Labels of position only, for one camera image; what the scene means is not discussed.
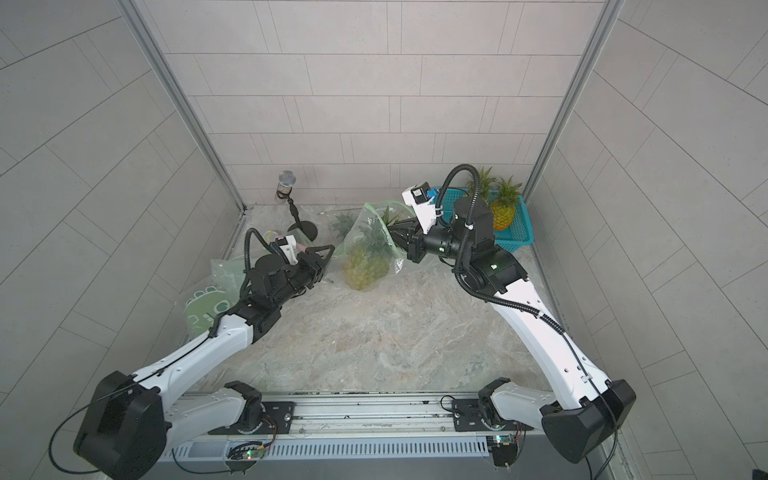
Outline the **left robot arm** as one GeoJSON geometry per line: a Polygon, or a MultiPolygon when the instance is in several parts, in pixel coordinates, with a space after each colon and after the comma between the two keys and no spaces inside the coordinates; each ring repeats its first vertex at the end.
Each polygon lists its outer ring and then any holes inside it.
{"type": "Polygon", "coordinates": [[[307,247],[293,261],[284,254],[259,258],[246,272],[239,301],[210,329],[161,360],[132,374],[115,371],[96,387],[73,451],[111,479],[139,479],[162,455],[218,428],[277,431],[256,388],[232,381],[218,391],[187,399],[202,377],[264,337],[283,305],[318,283],[332,245],[307,247]]]}

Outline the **yellow pineapple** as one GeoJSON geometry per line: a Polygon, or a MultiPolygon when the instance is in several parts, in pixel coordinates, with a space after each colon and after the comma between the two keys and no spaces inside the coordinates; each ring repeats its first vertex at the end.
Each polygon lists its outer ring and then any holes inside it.
{"type": "Polygon", "coordinates": [[[490,204],[490,195],[494,189],[497,178],[492,174],[492,167],[481,167],[478,173],[478,181],[470,180],[467,183],[468,194],[470,196],[478,193],[486,204],[490,204]]]}

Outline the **orange pineapple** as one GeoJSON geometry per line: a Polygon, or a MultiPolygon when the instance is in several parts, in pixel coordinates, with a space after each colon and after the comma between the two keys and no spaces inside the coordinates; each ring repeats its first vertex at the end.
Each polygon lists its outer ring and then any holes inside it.
{"type": "Polygon", "coordinates": [[[490,205],[495,231],[503,231],[512,224],[519,204],[521,186],[521,183],[515,182],[513,176],[497,182],[496,197],[490,205]]]}

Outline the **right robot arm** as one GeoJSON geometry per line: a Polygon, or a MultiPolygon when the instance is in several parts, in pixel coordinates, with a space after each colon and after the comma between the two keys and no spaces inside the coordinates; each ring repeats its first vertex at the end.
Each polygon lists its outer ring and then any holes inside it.
{"type": "Polygon", "coordinates": [[[543,431],[567,461],[586,459],[617,437],[635,391],[625,380],[610,379],[552,317],[520,262],[496,244],[483,200],[457,200],[445,223],[434,193],[428,185],[403,192],[415,215],[390,226],[392,240],[415,263],[428,254],[454,260],[462,290],[489,303],[512,327],[551,388],[538,391],[499,378],[479,391],[476,413],[490,430],[522,424],[543,431]]]}

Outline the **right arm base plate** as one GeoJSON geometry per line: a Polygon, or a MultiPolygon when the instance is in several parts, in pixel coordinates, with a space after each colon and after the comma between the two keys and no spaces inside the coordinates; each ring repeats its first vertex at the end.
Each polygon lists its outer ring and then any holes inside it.
{"type": "Polygon", "coordinates": [[[451,415],[456,432],[519,432],[531,431],[532,427],[513,420],[492,424],[481,415],[477,399],[457,399],[447,396],[449,406],[443,406],[451,415]]]}

